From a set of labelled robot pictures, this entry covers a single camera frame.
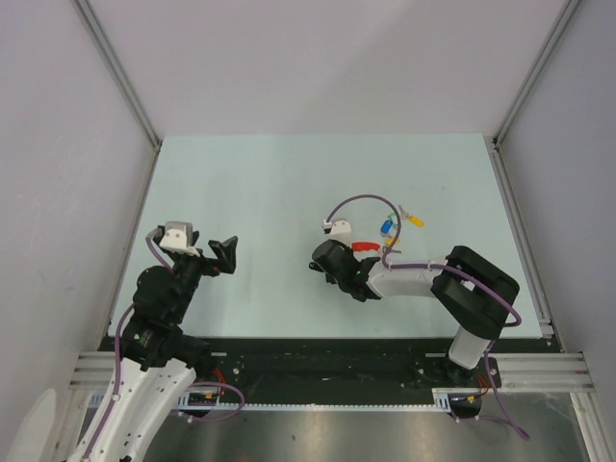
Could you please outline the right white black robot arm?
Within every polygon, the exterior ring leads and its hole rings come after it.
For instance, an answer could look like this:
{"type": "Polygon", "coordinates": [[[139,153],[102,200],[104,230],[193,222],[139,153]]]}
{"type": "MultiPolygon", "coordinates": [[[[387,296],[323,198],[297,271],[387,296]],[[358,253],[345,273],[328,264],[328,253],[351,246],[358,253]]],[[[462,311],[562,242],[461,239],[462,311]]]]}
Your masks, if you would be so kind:
{"type": "Polygon", "coordinates": [[[309,268],[360,302],[394,296],[438,300],[458,322],[443,361],[445,377],[455,386],[477,377],[480,361],[503,329],[522,324],[514,308],[519,283],[464,245],[442,259],[405,263],[382,257],[359,260],[355,249],[354,244],[327,240],[313,251],[309,268]]]}

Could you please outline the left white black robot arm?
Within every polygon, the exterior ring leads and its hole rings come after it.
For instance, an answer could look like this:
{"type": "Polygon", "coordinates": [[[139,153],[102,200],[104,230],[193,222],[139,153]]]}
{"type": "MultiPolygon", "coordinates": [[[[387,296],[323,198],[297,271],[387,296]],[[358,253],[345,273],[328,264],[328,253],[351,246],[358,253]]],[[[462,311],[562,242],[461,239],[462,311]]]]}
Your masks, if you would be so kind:
{"type": "Polygon", "coordinates": [[[113,375],[71,461],[141,461],[178,399],[206,382],[216,361],[209,344],[181,324],[204,277],[232,274],[238,239],[209,241],[188,223],[169,222],[145,242],[157,265],[141,272],[114,335],[113,375]]]}

